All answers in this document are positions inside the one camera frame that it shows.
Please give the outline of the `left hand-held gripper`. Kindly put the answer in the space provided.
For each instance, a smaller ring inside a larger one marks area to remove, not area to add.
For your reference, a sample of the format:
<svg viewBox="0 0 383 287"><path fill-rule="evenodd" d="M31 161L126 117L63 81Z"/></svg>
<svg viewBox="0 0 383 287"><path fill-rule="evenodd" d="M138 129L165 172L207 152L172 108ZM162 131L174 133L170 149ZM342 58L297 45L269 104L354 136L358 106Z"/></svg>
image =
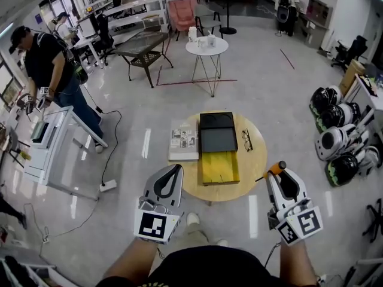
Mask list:
<svg viewBox="0 0 383 287"><path fill-rule="evenodd" d="M166 166L148 178L144 197L138 199L135 209L135 237L161 245L170 242L184 215L178 208L182 188L183 167L179 164ZM168 201L170 206L159 203L160 200Z"/></svg>

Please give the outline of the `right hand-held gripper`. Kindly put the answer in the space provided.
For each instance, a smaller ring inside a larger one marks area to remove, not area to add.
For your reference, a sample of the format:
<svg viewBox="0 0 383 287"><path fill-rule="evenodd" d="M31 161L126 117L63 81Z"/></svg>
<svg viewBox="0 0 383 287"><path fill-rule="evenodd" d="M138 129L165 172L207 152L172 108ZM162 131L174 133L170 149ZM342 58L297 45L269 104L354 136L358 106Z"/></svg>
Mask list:
<svg viewBox="0 0 383 287"><path fill-rule="evenodd" d="M306 185L295 172L285 169L281 177L267 172L266 185L273 206L268 213L269 229L279 232L287 246L323 230L319 207L312 200L301 200L307 197ZM296 203L286 208L287 201Z"/></svg>

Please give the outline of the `orange screwdriver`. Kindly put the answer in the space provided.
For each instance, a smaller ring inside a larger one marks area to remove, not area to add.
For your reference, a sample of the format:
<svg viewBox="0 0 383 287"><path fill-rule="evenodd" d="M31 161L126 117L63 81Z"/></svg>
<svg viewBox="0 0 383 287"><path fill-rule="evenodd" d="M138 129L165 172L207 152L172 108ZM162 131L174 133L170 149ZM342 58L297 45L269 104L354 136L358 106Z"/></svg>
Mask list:
<svg viewBox="0 0 383 287"><path fill-rule="evenodd" d="M256 182L258 182L264 178L267 178L268 174L275 175L275 176L279 175L280 173L282 173L285 170L286 167L287 167L287 165L286 165L285 161L279 161L279 162L275 163L273 166L271 166L269 168L269 170L263 174L263 176L256 179Z"/></svg>

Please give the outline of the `black tray box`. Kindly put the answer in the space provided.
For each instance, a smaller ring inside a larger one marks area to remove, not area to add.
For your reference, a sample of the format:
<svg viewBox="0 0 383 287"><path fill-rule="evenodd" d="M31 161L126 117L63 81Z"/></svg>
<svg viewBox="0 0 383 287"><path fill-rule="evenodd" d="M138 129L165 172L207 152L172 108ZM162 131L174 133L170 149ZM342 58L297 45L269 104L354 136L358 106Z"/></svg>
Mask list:
<svg viewBox="0 0 383 287"><path fill-rule="evenodd" d="M202 113L199 124L202 183L205 186L238 183L238 141L233 114Z"/></svg>

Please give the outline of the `person's left forearm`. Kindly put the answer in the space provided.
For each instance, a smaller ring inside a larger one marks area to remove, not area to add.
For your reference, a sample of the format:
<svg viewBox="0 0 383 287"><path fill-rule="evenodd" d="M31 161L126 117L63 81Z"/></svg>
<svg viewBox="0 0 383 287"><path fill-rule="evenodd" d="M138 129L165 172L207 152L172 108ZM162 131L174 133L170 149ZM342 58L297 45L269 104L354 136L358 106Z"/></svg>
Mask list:
<svg viewBox="0 0 383 287"><path fill-rule="evenodd" d="M157 243L135 238L103 278L123 277L136 285L142 284L150 274L157 248Z"/></svg>

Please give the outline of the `person's right forearm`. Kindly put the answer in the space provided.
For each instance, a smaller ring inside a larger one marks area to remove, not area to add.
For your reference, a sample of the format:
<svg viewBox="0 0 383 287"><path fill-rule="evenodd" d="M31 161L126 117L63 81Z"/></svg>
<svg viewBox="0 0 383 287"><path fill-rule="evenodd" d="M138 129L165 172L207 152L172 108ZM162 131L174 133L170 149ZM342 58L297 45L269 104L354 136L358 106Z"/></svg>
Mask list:
<svg viewBox="0 0 383 287"><path fill-rule="evenodd" d="M281 243L279 277L291 286L317 286L317 277L304 240L292 246L288 246L284 242Z"/></svg>

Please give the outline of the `brown cardboard box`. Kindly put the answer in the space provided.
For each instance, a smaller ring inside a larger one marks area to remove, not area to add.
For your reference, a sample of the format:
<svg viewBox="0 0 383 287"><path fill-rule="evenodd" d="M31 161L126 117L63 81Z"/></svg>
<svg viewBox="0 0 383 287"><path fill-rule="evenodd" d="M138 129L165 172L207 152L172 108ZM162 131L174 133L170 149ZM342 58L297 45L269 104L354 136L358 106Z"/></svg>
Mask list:
<svg viewBox="0 0 383 287"><path fill-rule="evenodd" d="M346 69L346 73L344 74L340 84L339 89L343 96L346 96L351 86L354 83L355 76L363 75L365 73L365 67L359 61L352 59L349 66Z"/></svg>

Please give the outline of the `round wooden table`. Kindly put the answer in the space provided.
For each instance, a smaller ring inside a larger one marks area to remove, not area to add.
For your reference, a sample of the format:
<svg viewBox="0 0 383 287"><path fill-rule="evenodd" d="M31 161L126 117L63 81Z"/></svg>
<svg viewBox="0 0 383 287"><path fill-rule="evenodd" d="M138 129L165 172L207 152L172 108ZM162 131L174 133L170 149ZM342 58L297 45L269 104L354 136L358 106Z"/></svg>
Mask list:
<svg viewBox="0 0 383 287"><path fill-rule="evenodd" d="M183 191L193 197L206 201L224 202L240 198L248 194L256 185L256 179L265 172L268 152L263 136L258 128L241 114L233 114L236 137L238 141L238 167L240 181L236 184L207 185L202 183L202 155L198 161L183 161ZM242 131L248 129L253 150L247 152L244 147Z"/></svg>

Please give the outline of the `grey picture book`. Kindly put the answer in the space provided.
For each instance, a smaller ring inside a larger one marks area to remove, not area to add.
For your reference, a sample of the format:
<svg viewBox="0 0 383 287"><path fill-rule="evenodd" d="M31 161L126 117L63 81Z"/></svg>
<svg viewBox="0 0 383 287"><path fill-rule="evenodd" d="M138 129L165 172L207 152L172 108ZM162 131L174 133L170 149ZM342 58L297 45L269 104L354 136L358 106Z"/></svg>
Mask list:
<svg viewBox="0 0 383 287"><path fill-rule="evenodd" d="M168 160L198 161L198 147L197 120L172 120Z"/></svg>

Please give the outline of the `person's beige trousers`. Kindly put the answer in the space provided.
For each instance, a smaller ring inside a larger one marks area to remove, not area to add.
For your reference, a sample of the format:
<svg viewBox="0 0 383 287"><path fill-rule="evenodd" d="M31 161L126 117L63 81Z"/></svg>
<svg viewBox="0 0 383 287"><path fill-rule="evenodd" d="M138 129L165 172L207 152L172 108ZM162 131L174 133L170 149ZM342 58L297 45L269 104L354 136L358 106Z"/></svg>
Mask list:
<svg viewBox="0 0 383 287"><path fill-rule="evenodd" d="M190 226L186 226L182 236L177 238L177 241L175 242L175 249L179 251L182 249L209 245L216 245L216 243L209 241L200 224L192 224Z"/></svg>

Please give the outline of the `white power strip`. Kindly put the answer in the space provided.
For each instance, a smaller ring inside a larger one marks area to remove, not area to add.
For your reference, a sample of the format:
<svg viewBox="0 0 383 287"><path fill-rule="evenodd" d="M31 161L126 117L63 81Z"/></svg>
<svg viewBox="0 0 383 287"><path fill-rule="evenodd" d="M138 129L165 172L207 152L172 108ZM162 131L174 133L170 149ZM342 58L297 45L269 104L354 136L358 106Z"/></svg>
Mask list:
<svg viewBox="0 0 383 287"><path fill-rule="evenodd" d="M104 193L106 191L113 190L116 187L117 187L117 182L115 181L115 179L112 179L110 181L101 183L99 186L99 191Z"/></svg>

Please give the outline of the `black eyeglasses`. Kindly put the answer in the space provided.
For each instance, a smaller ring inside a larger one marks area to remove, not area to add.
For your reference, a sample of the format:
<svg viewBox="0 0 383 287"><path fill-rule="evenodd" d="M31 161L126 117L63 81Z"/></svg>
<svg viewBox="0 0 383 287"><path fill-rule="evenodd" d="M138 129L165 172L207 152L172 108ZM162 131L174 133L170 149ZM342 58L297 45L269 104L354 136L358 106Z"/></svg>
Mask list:
<svg viewBox="0 0 383 287"><path fill-rule="evenodd" d="M253 145L252 145L252 141L251 141L250 133L249 133L248 129L245 129L245 130L242 131L242 138L244 140L245 150L247 152L252 151L253 150Z"/></svg>

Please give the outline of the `pile of helmets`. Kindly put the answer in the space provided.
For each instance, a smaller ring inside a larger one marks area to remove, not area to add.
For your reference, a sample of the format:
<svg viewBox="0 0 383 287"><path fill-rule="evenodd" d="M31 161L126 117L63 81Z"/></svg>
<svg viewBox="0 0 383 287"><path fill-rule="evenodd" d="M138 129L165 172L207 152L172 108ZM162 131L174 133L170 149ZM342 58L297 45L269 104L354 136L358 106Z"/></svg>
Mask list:
<svg viewBox="0 0 383 287"><path fill-rule="evenodd" d="M370 144L368 125L374 120L372 108L361 112L355 102L343 102L339 87L320 87L311 96L309 109L320 133L315 139L318 158L325 161L325 173L333 187L366 177L383 165L383 146Z"/></svg>

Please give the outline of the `person's black shirt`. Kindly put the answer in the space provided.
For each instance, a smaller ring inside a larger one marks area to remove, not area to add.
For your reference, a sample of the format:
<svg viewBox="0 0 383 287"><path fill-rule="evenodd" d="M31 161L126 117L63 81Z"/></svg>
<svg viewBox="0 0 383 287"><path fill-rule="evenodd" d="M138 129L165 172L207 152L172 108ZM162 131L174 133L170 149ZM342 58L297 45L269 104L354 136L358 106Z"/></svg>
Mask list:
<svg viewBox="0 0 383 287"><path fill-rule="evenodd" d="M317 287L298 286L271 275L251 253L200 246L169 254L141 283L111 276L96 287Z"/></svg>

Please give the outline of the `black office chair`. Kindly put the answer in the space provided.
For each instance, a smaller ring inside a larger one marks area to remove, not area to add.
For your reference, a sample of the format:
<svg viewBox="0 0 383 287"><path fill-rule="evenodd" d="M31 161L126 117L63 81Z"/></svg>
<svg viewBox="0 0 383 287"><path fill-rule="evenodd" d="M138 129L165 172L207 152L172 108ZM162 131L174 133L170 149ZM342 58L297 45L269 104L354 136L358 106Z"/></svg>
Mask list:
<svg viewBox="0 0 383 287"><path fill-rule="evenodd" d="M93 47L97 53L101 54L100 59L103 60L103 63L108 66L107 57L113 54L114 49L114 40L108 29L108 17L103 14L98 16L92 14L91 19L93 27L100 37L99 41L93 43Z"/></svg>
<svg viewBox="0 0 383 287"><path fill-rule="evenodd" d="M383 235L383 204L382 199L379 198L376 201L376 207L373 207L371 204L366 206L367 210L370 210L372 213L372 222L368 226L367 230L365 230L362 233L362 236L365 236L367 234L371 235L371 238L369 240L370 243L373 243L378 233L381 232Z"/></svg>
<svg viewBox="0 0 383 287"><path fill-rule="evenodd" d="M356 39L353 40L349 49L339 43L336 47L337 55L333 58L333 62L330 66L332 68L334 66L339 66L344 72L346 72L351 61L358 60L358 58L367 50L366 43L367 39L361 35L358 35Z"/></svg>

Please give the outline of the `white metal rack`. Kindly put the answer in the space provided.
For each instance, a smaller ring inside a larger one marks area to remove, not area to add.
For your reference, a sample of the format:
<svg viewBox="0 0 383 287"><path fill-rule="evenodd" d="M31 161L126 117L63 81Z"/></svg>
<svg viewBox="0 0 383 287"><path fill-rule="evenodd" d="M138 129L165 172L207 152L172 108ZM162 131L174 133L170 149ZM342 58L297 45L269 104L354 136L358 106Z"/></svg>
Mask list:
<svg viewBox="0 0 383 287"><path fill-rule="evenodd" d="M348 270L343 287L383 287L383 258L356 261Z"/></svg>

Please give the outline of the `white standing desk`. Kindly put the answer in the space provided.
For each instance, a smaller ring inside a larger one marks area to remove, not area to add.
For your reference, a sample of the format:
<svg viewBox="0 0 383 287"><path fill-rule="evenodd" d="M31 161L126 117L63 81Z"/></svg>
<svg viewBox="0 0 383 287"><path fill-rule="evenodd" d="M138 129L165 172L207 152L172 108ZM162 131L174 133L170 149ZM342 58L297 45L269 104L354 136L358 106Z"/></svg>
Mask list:
<svg viewBox="0 0 383 287"><path fill-rule="evenodd" d="M41 143L31 142L31 159L25 163L24 177L72 196L97 201L98 189L87 193L84 187L69 181L79 152L87 151L86 136L103 148L108 148L108 144L74 113L72 106L48 112L42 120L48 124L47 130Z"/></svg>

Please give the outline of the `white cluttered table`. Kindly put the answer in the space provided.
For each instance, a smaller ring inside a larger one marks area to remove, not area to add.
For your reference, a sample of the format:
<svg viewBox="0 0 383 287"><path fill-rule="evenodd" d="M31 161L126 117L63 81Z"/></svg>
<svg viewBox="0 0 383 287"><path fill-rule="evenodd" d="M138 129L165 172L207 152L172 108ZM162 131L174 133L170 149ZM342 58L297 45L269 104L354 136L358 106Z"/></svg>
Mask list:
<svg viewBox="0 0 383 287"><path fill-rule="evenodd" d="M355 102L359 105L360 111L363 112L367 106L370 106L375 117L372 121L372 127L383 143L383 90L378 88L376 96L371 95L365 80L360 78L358 74L347 94L344 96L344 102Z"/></svg>

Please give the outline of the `small grey black device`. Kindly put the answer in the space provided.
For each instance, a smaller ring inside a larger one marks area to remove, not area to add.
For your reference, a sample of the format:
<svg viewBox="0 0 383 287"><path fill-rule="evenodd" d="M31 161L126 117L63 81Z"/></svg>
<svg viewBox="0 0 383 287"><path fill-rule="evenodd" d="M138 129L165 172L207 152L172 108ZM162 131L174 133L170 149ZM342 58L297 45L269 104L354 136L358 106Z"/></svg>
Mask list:
<svg viewBox="0 0 383 287"><path fill-rule="evenodd" d="M41 143L49 123L45 121L39 121L36 123L34 130L31 134L31 141L33 143Z"/></svg>

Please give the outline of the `white round side table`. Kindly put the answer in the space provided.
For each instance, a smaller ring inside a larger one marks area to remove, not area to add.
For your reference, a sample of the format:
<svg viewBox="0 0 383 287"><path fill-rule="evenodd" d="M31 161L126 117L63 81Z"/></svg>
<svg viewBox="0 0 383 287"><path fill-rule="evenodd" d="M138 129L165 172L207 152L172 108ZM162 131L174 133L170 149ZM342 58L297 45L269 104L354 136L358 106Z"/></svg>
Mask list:
<svg viewBox="0 0 383 287"><path fill-rule="evenodd" d="M202 38L206 41L206 47L201 49L197 47L197 41L199 38ZM193 68L193 74L191 82L193 84L196 83L202 83L204 79L197 79L196 78L196 70L197 66L200 63L202 65L203 73L205 74L206 82L209 86L209 94L211 97L215 97L215 90L218 87L218 81L221 79L221 55L225 53L229 48L229 43L224 40L223 38L217 38L216 37L216 46L215 48L209 48L207 45L207 36L201 36L197 38L196 42L188 42L186 44L186 50L188 53L194 55L195 63ZM204 57L210 58L210 61L212 62L213 66L215 67L214 76L209 77L207 74L207 70L203 61Z"/></svg>

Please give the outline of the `dark metal coffee table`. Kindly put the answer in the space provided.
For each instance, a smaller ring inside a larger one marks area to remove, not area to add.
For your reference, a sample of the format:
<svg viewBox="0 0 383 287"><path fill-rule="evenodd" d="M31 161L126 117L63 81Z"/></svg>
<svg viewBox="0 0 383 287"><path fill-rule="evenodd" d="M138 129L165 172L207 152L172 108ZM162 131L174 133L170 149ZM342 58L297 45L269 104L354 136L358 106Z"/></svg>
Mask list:
<svg viewBox="0 0 383 287"><path fill-rule="evenodd" d="M165 41L168 38L168 33L142 31L113 49L113 53L121 56L128 64L128 79L130 81L132 80L130 77L131 66L144 69L151 88L154 86L149 71L150 65L163 57L169 62L171 68L173 68L172 62L165 54Z"/></svg>

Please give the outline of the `black metal chair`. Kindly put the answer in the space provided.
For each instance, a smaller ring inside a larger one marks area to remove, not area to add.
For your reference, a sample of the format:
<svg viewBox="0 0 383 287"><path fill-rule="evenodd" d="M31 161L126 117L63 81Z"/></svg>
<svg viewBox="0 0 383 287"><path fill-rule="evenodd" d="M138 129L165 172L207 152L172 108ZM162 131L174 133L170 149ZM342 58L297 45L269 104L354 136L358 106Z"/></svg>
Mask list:
<svg viewBox="0 0 383 287"><path fill-rule="evenodd" d="M20 167L24 168L24 165L18 160L19 154L17 153L19 149L23 150L21 145L27 148L31 147L29 144L19 140L16 131L12 127L9 129L5 127L0 128L0 152L2 152L2 155L4 155L4 153L9 154L13 161L15 161Z"/></svg>

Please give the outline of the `white office desk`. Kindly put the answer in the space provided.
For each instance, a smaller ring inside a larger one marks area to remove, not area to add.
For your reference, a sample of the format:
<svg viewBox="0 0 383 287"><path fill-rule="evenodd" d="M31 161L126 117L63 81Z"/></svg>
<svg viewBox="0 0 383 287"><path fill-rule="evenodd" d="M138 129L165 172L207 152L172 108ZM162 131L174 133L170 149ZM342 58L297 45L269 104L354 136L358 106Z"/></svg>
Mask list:
<svg viewBox="0 0 383 287"><path fill-rule="evenodd" d="M94 45L93 45L96 41L100 41L100 40L101 40L101 38L99 35L93 35L90 38L81 38L74 45L74 48L76 48L78 50L78 49L81 49L84 47L88 47L90 49L90 51L92 52L93 57L95 58L95 66L100 66L101 68L103 68L102 62L101 62L101 60L98 56L98 53L96 52Z"/></svg>

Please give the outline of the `grey cabinet with pegboard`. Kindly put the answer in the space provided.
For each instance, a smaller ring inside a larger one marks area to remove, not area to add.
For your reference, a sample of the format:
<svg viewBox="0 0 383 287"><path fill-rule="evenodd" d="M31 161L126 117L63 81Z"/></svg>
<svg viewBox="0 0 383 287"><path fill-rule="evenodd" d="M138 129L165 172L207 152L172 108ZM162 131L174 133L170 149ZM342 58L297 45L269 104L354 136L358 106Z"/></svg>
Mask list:
<svg viewBox="0 0 383 287"><path fill-rule="evenodd" d="M329 29L333 7L321 0L309 0L306 13L299 13L299 32L304 36L304 43L318 50Z"/></svg>

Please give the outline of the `black floor stand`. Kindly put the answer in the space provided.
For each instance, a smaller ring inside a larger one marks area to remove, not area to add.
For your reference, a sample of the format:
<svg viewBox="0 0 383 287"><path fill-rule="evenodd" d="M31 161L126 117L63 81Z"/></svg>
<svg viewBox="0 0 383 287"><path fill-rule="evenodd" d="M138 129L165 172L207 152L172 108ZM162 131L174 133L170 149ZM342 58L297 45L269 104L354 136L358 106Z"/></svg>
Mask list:
<svg viewBox="0 0 383 287"><path fill-rule="evenodd" d="M220 29L220 32L225 35L234 35L237 30L230 27L230 0L226 0L226 26Z"/></svg>

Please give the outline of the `grey chair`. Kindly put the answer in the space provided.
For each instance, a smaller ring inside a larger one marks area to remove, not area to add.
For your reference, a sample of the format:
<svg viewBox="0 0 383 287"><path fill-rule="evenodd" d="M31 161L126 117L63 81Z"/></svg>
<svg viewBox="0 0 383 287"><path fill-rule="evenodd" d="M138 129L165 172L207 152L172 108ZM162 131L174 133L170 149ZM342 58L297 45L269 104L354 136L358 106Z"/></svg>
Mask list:
<svg viewBox="0 0 383 287"><path fill-rule="evenodd" d="M222 28L218 12L210 10L206 5L202 4L197 4L193 11L196 29L202 36L205 36L205 29L213 34L215 27L218 27L218 30Z"/></svg>

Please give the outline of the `white shelving unit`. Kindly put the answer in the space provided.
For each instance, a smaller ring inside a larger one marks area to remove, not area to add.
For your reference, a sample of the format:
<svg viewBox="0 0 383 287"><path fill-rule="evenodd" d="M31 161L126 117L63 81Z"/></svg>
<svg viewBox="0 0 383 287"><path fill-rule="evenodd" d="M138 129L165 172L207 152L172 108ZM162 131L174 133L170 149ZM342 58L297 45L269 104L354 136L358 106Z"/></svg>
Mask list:
<svg viewBox="0 0 383 287"><path fill-rule="evenodd" d="M98 35L92 24L92 14L108 17L109 33L115 44L144 30L167 32L169 28L167 0L121 0L119 7L113 7L113 0L77 1L80 5L77 27L83 38Z"/></svg>

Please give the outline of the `glass entrance door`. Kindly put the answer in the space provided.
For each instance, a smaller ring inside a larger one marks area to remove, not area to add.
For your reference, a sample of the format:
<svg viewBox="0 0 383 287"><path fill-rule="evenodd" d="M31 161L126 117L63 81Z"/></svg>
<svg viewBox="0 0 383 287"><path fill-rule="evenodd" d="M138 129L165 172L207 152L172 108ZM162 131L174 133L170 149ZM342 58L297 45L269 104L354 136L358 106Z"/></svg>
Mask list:
<svg viewBox="0 0 383 287"><path fill-rule="evenodd" d="M75 0L43 0L39 4L39 8L46 23L65 12L69 16L66 25L74 27L77 24L77 16L73 13L73 11L77 11Z"/></svg>

